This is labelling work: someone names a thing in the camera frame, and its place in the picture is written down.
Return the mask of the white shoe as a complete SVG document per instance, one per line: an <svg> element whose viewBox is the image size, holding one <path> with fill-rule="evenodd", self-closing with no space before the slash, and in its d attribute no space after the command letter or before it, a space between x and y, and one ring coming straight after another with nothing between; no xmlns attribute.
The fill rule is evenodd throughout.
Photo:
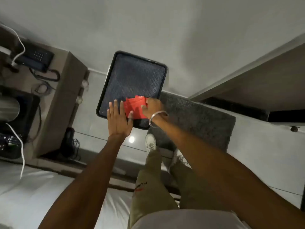
<svg viewBox="0 0 305 229"><path fill-rule="evenodd" d="M148 133L145 137L145 147L147 153L155 151L157 149L156 139L153 134Z"/></svg>
<svg viewBox="0 0 305 229"><path fill-rule="evenodd" d="M179 149L176 149L173 153L173 158L171 160L171 163L169 165L169 168L171 168L173 165L175 165L177 162L181 162L183 165L188 166L188 162L181 153Z"/></svg>

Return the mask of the olive trousers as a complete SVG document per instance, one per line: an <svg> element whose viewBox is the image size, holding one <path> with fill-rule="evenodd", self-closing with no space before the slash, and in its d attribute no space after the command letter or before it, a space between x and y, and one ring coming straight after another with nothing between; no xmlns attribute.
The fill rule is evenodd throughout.
<svg viewBox="0 0 305 229"><path fill-rule="evenodd" d="M139 172L132 197L128 229L142 217L164 210L200 209L230 211L218 200L205 180L190 167L177 161L170 167L170 174L181 194L180 207L161 181L161 153L148 149L144 168Z"/></svg>

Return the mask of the person's right hand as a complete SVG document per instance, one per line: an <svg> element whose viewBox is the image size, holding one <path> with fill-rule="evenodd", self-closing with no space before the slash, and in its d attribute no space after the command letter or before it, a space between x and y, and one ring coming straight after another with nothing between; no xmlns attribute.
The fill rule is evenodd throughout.
<svg viewBox="0 0 305 229"><path fill-rule="evenodd" d="M141 105L141 109L143 115L147 119L151 119L152 117L156 117L156 116L162 116L162 117L168 116L164 110L162 102L155 98L148 98L146 100L146 104Z"/></svg>

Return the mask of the white shirt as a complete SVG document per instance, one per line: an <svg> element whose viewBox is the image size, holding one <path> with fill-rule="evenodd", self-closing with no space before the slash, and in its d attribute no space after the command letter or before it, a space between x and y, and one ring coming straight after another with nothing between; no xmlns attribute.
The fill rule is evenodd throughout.
<svg viewBox="0 0 305 229"><path fill-rule="evenodd" d="M198 209L166 210L148 214L131 229L251 229L234 212Z"/></svg>

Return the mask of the black router box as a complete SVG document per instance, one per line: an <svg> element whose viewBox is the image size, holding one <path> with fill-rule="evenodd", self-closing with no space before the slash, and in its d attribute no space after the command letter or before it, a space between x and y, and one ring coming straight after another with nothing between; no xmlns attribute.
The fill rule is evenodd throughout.
<svg viewBox="0 0 305 229"><path fill-rule="evenodd" d="M16 58L15 63L46 73L53 60L54 53L31 42L23 42L25 52Z"/></svg>

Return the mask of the red cloth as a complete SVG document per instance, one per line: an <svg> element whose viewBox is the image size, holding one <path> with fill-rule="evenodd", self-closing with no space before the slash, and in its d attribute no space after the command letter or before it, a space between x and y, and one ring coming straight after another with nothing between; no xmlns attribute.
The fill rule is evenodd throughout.
<svg viewBox="0 0 305 229"><path fill-rule="evenodd" d="M125 115L128 117L129 112L134 112L133 119L147 119L141 109L141 105L146 104L146 100L148 98L144 96L138 96L136 95L134 98L126 98L126 100L123 102L124 104L124 111Z"/></svg>

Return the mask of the black rectangular tray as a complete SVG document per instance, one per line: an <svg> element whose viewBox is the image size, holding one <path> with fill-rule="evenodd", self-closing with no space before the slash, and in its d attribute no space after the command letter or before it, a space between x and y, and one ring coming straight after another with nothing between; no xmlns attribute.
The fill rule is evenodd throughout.
<svg viewBox="0 0 305 229"><path fill-rule="evenodd" d="M144 96L159 99L168 67L124 51L114 54L97 105L96 115L107 118L109 102Z"/></svg>

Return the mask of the wooden door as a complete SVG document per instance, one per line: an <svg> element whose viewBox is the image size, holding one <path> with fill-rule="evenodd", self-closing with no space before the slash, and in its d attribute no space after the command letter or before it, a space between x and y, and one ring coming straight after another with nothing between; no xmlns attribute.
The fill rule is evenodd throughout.
<svg viewBox="0 0 305 229"><path fill-rule="evenodd" d="M305 33L189 99L272 124L305 126Z"/></svg>

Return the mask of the black remote control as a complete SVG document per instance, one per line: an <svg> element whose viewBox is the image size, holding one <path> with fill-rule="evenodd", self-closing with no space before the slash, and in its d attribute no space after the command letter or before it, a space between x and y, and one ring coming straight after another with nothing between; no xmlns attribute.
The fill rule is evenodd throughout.
<svg viewBox="0 0 305 229"><path fill-rule="evenodd" d="M14 135L0 133L0 153L9 155L21 153L20 140Z"/></svg>

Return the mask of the person's left forearm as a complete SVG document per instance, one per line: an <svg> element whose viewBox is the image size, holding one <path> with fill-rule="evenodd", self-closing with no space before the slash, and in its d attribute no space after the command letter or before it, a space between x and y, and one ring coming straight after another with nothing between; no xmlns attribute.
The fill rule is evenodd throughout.
<svg viewBox="0 0 305 229"><path fill-rule="evenodd" d="M94 229L125 138L124 134L109 136L95 160L55 200L38 229Z"/></svg>

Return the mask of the silver kettle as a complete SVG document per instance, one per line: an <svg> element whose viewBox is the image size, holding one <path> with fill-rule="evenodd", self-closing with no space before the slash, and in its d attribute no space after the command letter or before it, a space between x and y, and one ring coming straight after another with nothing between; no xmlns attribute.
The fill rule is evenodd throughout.
<svg viewBox="0 0 305 229"><path fill-rule="evenodd" d="M0 122L11 122L20 113L20 104L10 96L0 96Z"/></svg>

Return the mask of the grey rug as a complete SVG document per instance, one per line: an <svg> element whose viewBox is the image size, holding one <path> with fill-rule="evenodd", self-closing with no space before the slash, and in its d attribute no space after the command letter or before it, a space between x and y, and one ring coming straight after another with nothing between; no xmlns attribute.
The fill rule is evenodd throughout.
<svg viewBox="0 0 305 229"><path fill-rule="evenodd" d="M166 92L161 93L160 100L171 123L227 152L236 122L234 116Z"/></svg>

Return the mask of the wooden bedside table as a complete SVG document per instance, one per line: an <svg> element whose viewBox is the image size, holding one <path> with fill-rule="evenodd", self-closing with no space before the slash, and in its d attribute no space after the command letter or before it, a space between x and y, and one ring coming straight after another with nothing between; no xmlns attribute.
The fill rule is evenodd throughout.
<svg viewBox="0 0 305 229"><path fill-rule="evenodd" d="M25 52L23 42L30 41L20 42L15 31L0 26L0 85L34 94L40 104L26 142L8 122L0 122L0 133L14 135L21 142L21 153L0 153L0 157L29 164L60 148L88 69L71 52L35 42L31 43L54 53L48 71L17 64L16 58Z"/></svg>

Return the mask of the bed with white sheet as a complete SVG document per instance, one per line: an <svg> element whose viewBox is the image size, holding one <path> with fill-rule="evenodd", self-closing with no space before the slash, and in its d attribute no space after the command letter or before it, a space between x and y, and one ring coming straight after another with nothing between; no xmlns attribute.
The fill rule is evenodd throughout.
<svg viewBox="0 0 305 229"><path fill-rule="evenodd" d="M74 180L54 172L0 162L0 228L37 229ZM132 192L109 188L94 229L127 229Z"/></svg>

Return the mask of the person's left hand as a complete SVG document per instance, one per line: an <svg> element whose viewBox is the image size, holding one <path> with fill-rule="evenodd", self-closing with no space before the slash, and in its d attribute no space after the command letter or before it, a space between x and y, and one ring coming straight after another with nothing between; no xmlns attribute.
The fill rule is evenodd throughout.
<svg viewBox="0 0 305 229"><path fill-rule="evenodd" d="M114 102L109 102L109 108L111 111L111 120L108 120L109 136L123 135L124 138L128 137L132 131L133 125L128 125L128 117L125 115L124 104L121 101L120 116L114 117Z"/></svg>

